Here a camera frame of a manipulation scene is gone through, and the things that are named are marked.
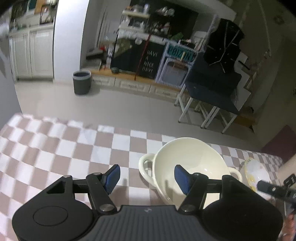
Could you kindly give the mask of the person's right hand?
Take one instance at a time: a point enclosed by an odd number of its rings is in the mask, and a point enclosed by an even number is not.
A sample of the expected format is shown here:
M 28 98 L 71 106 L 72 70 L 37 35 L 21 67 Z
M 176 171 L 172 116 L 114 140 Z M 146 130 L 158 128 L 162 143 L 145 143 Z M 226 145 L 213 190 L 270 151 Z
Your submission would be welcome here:
M 295 238 L 295 215 L 291 213 L 285 218 L 278 240 L 293 241 L 294 238 Z

